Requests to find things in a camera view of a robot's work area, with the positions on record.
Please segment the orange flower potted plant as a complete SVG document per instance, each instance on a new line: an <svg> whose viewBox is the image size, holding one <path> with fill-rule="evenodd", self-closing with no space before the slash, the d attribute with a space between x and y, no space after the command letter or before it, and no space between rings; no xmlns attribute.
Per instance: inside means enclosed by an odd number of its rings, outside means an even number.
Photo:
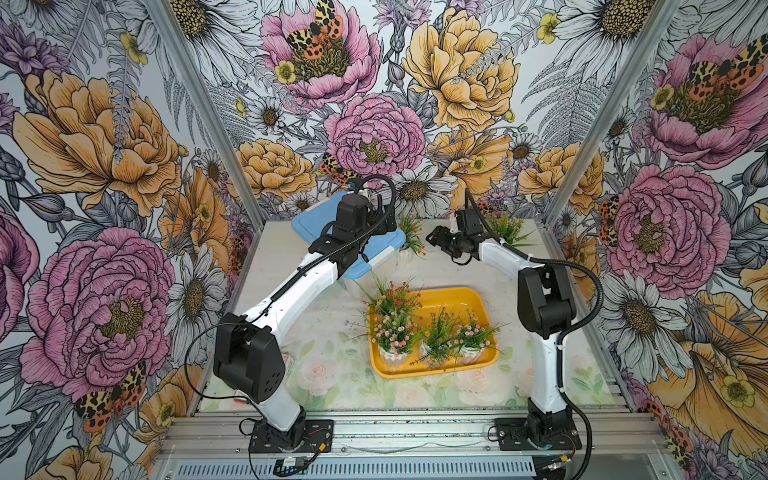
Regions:
<svg viewBox="0 0 768 480"><path fill-rule="evenodd" d="M455 363L460 349L461 317L453 310L440 307L421 309L418 318L419 343L410 364L427 370L445 370Z"/></svg>

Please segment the green grass potted plant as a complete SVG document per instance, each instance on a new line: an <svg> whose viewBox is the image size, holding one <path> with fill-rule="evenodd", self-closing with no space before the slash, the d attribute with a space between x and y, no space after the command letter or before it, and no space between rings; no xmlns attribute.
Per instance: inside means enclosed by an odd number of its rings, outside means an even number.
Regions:
<svg viewBox="0 0 768 480"><path fill-rule="evenodd" d="M523 231L524 221L522 219L514 218L508 212L490 212L484 216L484 219L488 222L492 232L506 243L515 247L530 246L527 240L532 231Z"/></svg>

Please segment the large pink potted gypsophila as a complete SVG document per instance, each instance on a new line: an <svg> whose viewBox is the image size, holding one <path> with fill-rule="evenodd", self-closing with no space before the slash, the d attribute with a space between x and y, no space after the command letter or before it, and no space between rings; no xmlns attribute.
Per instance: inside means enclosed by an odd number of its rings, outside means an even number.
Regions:
<svg viewBox="0 0 768 480"><path fill-rule="evenodd" d="M392 368L405 365L421 341L420 327L411 313L373 314L368 325L373 351Z"/></svg>

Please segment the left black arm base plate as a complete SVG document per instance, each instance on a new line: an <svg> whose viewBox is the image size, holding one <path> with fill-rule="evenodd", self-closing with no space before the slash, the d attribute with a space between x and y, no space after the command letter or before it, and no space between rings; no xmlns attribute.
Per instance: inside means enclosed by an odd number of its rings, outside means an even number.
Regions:
<svg viewBox="0 0 768 480"><path fill-rule="evenodd" d="M251 454L327 453L332 449L335 422L330 419L299 420L283 432L265 420L255 423L248 451Z"/></svg>

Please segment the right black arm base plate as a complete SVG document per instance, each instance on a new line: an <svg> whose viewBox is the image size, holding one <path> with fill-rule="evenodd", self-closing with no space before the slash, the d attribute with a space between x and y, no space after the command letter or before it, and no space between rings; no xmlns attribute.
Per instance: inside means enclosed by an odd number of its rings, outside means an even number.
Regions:
<svg viewBox="0 0 768 480"><path fill-rule="evenodd" d="M496 418L489 438L495 440L501 451L551 452L582 449L582 442L571 422L564 429L550 429L543 424L524 418Z"/></svg>

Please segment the red flower potted plant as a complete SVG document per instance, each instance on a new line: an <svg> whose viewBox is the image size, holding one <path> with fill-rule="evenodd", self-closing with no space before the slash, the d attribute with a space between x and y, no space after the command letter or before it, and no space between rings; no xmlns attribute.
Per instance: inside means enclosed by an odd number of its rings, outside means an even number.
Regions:
<svg viewBox="0 0 768 480"><path fill-rule="evenodd" d="M411 315L419 309L421 293L411 287L408 281L395 283L374 276L375 287L363 290L363 314L365 316Z"/></svg>

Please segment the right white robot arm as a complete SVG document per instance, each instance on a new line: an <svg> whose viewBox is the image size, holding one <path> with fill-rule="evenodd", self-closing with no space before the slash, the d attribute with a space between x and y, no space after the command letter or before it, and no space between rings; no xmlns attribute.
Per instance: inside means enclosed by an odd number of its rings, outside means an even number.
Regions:
<svg viewBox="0 0 768 480"><path fill-rule="evenodd" d="M458 230L435 228L427 241L452 260L465 255L506 275L517 285L517 319L533 337L534 381L528 399L526 420L509 432L497 428L498 438L522 434L538 449L553 447L560 440L579 449L580 438L573 419L583 413L566 394L564 350L569 334L584 327L599 312L602 286L592 273L587 275L596 287L596 304L581 321L575 320L576 300L570 285L570 269L587 269L564 260L535 258L504 241L485 219L470 192L465 193L465 208L457 214Z"/></svg>

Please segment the pink flower potted plant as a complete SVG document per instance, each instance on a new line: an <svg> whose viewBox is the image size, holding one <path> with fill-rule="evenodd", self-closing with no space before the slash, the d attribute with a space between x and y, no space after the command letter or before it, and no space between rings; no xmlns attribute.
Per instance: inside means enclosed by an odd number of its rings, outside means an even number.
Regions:
<svg viewBox="0 0 768 480"><path fill-rule="evenodd" d="M459 365L475 364L486 350L495 349L495 335L498 326L480 321L472 309L466 311L467 318L456 328L452 347Z"/></svg>

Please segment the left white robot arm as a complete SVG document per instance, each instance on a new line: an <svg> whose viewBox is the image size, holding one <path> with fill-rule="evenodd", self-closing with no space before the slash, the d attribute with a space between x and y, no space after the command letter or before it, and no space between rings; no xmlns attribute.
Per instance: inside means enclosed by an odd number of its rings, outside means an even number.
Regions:
<svg viewBox="0 0 768 480"><path fill-rule="evenodd" d="M267 430L289 447L304 435L305 410L287 391L280 349L296 320L357 263L393 252L396 208L382 198L340 193L299 214L292 226L309 244L307 255L280 286L246 312L220 321L213 372L243 393Z"/></svg>

